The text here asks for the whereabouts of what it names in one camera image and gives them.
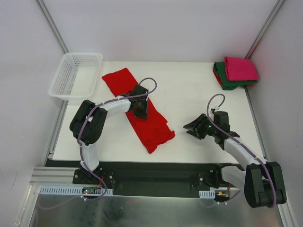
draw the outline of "white table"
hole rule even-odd
[[[223,163],[237,161],[215,144],[212,137],[198,140],[186,133],[183,125],[206,113],[208,100],[217,93],[226,95],[220,110],[229,114],[231,130],[237,132],[245,143],[258,155],[262,155],[256,128],[250,112],[245,90],[237,88],[223,91],[212,72],[212,63],[186,62],[104,62],[97,81],[93,102],[112,99],[101,76],[128,68],[139,82],[152,77],[158,82],[156,91],[149,95],[156,109],[168,120],[168,126],[176,136],[149,154],[135,134],[125,114],[106,120],[102,135],[97,142],[100,161],[163,162],[163,163]],[[152,89],[152,81],[143,86]],[[221,102],[216,98],[212,106]],[[69,103],[62,123],[53,160],[80,160],[76,139],[69,125],[79,104]]]

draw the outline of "red towel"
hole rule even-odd
[[[250,59],[225,57],[225,72],[229,81],[258,80],[256,68]]]
[[[216,74],[214,69],[213,69],[213,73],[214,73],[214,76],[216,77],[217,81],[219,82],[219,84],[222,86],[222,81],[221,81],[220,77]]]
[[[138,84],[127,68],[109,73],[102,78],[114,96],[127,93]],[[167,120],[156,110],[150,99],[148,99],[147,114],[147,119],[135,117],[132,111],[127,112],[126,116],[140,141],[151,154],[159,144],[174,138],[175,132],[169,129],[166,125]]]

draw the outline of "metal frame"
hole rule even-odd
[[[43,0],[36,0],[41,12],[43,13],[43,16],[45,17],[51,31],[53,32],[56,40],[58,41],[59,46],[62,49],[63,53],[69,52],[63,38],[60,35],[60,32],[58,28],[56,27],[45,3]],[[280,11],[283,4],[286,2],[286,0],[278,0],[275,6],[273,7],[272,11],[270,12],[268,18],[266,19],[264,25],[262,26],[260,32],[258,33],[256,39],[254,40],[251,48],[249,49],[248,53],[246,54],[245,58],[250,58],[258,45],[260,44],[262,38],[264,37],[266,31],[269,29],[270,25],[272,24],[273,20],[277,16],[278,12]],[[249,93],[246,89],[246,95],[247,99],[250,105],[251,113],[253,116],[253,120],[257,129],[258,138],[261,144],[262,152],[266,154],[266,151],[264,149],[263,141],[260,136],[258,123],[256,121],[256,117],[254,115],[254,111],[251,105],[251,100],[249,97]],[[48,145],[48,153],[45,157],[45,163],[46,164],[48,158],[52,158],[58,137],[60,128],[64,119],[65,111],[67,108],[68,102],[63,101],[62,105],[60,107],[60,110],[58,112],[56,123],[53,128],[52,136],[50,139],[50,143]],[[35,203],[37,200],[38,192],[40,190],[40,185],[72,185],[72,179],[74,176],[74,171],[77,168],[62,168],[62,167],[36,167],[34,169],[32,179],[29,184],[27,196],[25,198],[25,203],[22,207],[22,211],[20,212],[20,215],[18,217],[19,223],[16,223],[17,226],[25,227],[30,224],[31,217],[33,215]],[[278,205],[278,213],[281,217],[281,222],[286,227],[292,227],[297,226],[295,223],[295,220],[292,218],[292,211],[288,204]]]
[[[248,53],[246,54],[245,58],[251,58],[251,56],[255,52],[256,48],[259,46],[259,44],[260,44],[261,40],[263,39],[265,33],[269,29],[270,25],[272,24],[272,22],[274,21],[274,19],[278,15],[279,11],[281,10],[281,7],[284,5],[285,2],[286,2],[286,0],[277,0],[275,6],[271,10],[269,16],[267,17],[264,25],[262,26],[261,30],[259,31],[256,39],[252,43],[251,48],[248,51]]]

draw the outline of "pink towel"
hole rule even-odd
[[[225,57],[225,72],[229,81],[258,80],[258,74],[250,59]]]

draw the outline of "folded towel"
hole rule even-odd
[[[250,59],[225,57],[225,72],[229,81],[258,80],[256,68]]]
[[[138,84],[131,72],[124,68],[102,77],[107,86],[118,96],[127,93]],[[137,118],[134,113],[127,112],[126,116],[148,153],[154,152],[158,145],[175,137],[175,132],[167,126],[167,120],[156,110],[151,100],[148,100],[147,119]]]
[[[225,63],[223,61],[214,63],[214,75],[216,77],[218,76],[220,78],[220,80],[221,80],[220,85],[223,90],[234,90],[238,86],[246,88],[247,86],[251,86],[252,84],[257,83],[256,80],[229,81],[226,77]]]

